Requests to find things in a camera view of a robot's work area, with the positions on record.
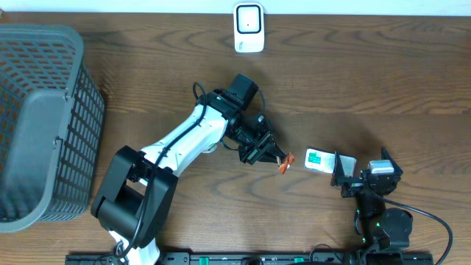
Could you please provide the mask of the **orange white snack packet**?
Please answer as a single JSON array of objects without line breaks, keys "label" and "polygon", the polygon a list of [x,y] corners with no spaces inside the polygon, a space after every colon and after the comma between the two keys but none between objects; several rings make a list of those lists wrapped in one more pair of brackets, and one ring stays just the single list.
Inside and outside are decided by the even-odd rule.
[{"label": "orange white snack packet", "polygon": [[278,169],[281,174],[285,174],[287,169],[291,166],[291,164],[295,161],[295,157],[288,153],[284,158],[277,157],[277,164]]}]

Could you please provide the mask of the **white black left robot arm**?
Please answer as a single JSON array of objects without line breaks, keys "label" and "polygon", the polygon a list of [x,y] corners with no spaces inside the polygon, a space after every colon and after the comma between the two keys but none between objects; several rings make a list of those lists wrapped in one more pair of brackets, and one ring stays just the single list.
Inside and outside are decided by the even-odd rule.
[{"label": "white black left robot arm", "polygon": [[167,136],[139,151],[123,146],[113,156],[92,203],[91,213],[115,239],[98,264],[155,264],[155,243],[169,214],[179,176],[202,153],[213,152],[224,138],[237,143],[242,163],[274,163],[285,173],[294,162],[275,142],[262,113],[245,116],[255,95],[254,81],[238,74],[229,89],[206,92],[198,82],[192,91],[192,114]]}]

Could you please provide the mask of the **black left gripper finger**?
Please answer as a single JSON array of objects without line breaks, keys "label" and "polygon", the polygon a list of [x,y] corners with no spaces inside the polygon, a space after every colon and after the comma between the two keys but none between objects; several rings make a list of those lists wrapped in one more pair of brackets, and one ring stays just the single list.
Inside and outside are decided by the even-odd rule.
[{"label": "black left gripper finger", "polygon": [[271,142],[270,154],[275,156],[276,158],[284,159],[287,156],[287,153],[284,152],[281,149],[281,147],[277,144],[275,137],[273,135],[270,136],[270,142]]},{"label": "black left gripper finger", "polygon": [[281,164],[283,162],[283,157],[276,156],[276,155],[270,155],[270,154],[261,155],[258,158],[258,162]]}]

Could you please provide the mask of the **white green carton box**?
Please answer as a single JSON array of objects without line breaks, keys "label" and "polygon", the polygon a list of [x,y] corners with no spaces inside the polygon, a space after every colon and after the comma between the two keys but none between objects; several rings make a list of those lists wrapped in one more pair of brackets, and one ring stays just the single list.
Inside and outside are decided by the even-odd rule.
[{"label": "white green carton box", "polygon": [[[357,160],[344,155],[341,155],[340,158],[344,174],[352,177]],[[332,174],[335,167],[335,159],[336,156],[333,153],[309,148],[305,153],[304,167],[315,172]]]}]

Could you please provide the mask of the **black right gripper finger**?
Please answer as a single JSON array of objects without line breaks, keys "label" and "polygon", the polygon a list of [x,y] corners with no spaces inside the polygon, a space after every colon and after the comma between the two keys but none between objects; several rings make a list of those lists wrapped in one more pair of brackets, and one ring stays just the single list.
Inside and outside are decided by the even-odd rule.
[{"label": "black right gripper finger", "polygon": [[334,167],[333,167],[333,173],[330,181],[331,186],[341,186],[345,180],[345,173],[343,169],[343,165],[341,162],[341,157],[340,154],[335,151],[334,152]]},{"label": "black right gripper finger", "polygon": [[392,168],[394,169],[394,173],[403,172],[403,170],[397,165],[397,163],[394,161],[394,159],[391,157],[391,155],[384,146],[381,148],[381,158],[383,160],[388,160],[391,163]]}]

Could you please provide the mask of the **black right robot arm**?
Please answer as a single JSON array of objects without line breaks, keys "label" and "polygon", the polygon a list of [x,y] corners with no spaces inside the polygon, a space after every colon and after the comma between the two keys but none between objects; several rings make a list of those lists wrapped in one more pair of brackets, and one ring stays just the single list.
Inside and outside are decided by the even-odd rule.
[{"label": "black right robot arm", "polygon": [[354,228],[364,239],[364,245],[352,254],[352,258],[359,264],[367,264],[374,254],[398,255],[409,247],[413,217],[408,211],[387,208],[384,197],[396,189],[403,170],[382,148],[380,160],[370,161],[359,176],[348,177],[340,154],[335,152],[334,155],[330,184],[341,188],[343,198],[355,199]]}]

